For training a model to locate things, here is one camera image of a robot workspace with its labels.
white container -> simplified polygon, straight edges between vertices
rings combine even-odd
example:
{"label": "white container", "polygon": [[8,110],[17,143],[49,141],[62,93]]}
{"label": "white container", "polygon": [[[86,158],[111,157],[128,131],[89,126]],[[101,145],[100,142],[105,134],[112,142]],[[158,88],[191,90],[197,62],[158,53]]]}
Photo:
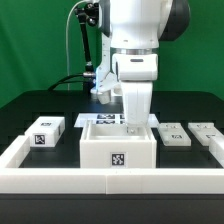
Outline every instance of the white container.
{"label": "white container", "polygon": [[25,132],[31,147],[55,147],[65,130],[64,117],[39,117]]}
{"label": "white container", "polygon": [[80,140],[81,168],[155,168],[156,140],[149,127],[129,135],[124,124],[87,121]]}

white box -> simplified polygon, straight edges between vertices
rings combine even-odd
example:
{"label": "white box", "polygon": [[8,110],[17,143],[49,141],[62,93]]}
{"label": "white box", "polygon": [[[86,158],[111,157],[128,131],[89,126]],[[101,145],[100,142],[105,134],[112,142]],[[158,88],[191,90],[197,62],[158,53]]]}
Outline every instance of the white box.
{"label": "white box", "polygon": [[65,130],[64,117],[39,117],[25,132],[31,147],[55,147]]}
{"label": "white box", "polygon": [[223,136],[214,123],[189,123],[188,128],[203,146],[209,146],[211,137]]}
{"label": "white box", "polygon": [[149,127],[129,135],[125,124],[87,121],[80,140],[81,168],[155,168],[156,140]]}
{"label": "white box", "polygon": [[161,123],[158,131],[165,146],[191,146],[191,139],[180,123]]}

small white block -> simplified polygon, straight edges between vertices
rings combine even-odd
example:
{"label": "small white block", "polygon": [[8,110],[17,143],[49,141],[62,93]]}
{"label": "small white block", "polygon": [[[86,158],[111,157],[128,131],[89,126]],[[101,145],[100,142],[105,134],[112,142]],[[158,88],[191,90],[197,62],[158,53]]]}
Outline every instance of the small white block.
{"label": "small white block", "polygon": [[29,136],[18,136],[1,155],[0,168],[18,168],[29,151]]}
{"label": "small white block", "polygon": [[55,147],[65,130],[64,117],[39,117],[25,132],[31,147]]}
{"label": "small white block", "polygon": [[191,139],[180,123],[161,123],[158,131],[165,146],[191,146]]}
{"label": "small white block", "polygon": [[209,151],[224,167],[224,136],[211,137]]}
{"label": "small white block", "polygon": [[211,137],[222,136],[214,123],[189,123],[188,128],[203,146],[209,146]]}

black cable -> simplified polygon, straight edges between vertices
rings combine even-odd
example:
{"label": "black cable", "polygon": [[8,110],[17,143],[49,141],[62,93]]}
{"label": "black cable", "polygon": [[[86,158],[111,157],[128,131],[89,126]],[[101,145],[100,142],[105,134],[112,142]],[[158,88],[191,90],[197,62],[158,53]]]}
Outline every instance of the black cable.
{"label": "black cable", "polygon": [[61,85],[61,84],[70,84],[70,83],[90,83],[90,82],[87,82],[87,81],[67,81],[67,82],[57,82],[55,83],[54,85],[50,86],[48,88],[48,91],[52,91],[54,90],[58,85]]}
{"label": "black cable", "polygon": [[55,84],[51,85],[49,88],[48,88],[48,91],[52,91],[54,90],[54,88],[60,84],[63,84],[63,83],[66,83],[65,81],[66,80],[69,80],[69,79],[72,79],[72,78],[76,78],[76,77],[83,77],[83,74],[82,73],[79,73],[79,74],[75,74],[75,75],[69,75],[69,76],[66,76],[62,79],[60,79],[59,81],[57,81]]}

cable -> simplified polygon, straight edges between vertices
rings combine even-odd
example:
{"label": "cable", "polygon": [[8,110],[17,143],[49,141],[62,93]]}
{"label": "cable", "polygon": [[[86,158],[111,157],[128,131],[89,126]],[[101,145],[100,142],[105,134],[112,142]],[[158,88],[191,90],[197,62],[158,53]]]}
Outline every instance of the cable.
{"label": "cable", "polygon": [[91,83],[87,81],[67,81],[67,82],[58,82],[48,88],[48,91],[53,91],[58,85],[61,84],[70,84],[70,83]]}
{"label": "cable", "polygon": [[48,88],[49,91],[52,91],[56,86],[60,85],[60,84],[63,84],[63,83],[71,83],[71,82],[65,82],[69,79],[72,79],[72,78],[76,78],[76,77],[83,77],[83,75],[80,73],[80,74],[76,74],[76,75],[69,75],[69,76],[66,76],[62,79],[60,79],[59,81],[57,81],[55,84],[53,84],[52,86],[50,86]]}
{"label": "cable", "polygon": [[67,19],[67,24],[66,24],[66,60],[67,60],[67,76],[70,76],[70,57],[69,57],[69,38],[68,38],[68,34],[69,34],[69,24],[70,24],[70,20],[71,20],[71,16],[72,13],[74,12],[75,8],[82,4],[82,3],[87,3],[87,2],[92,2],[91,0],[83,0],[80,2],[77,2],[71,9],[71,11],[69,12],[68,15],[68,19]]}

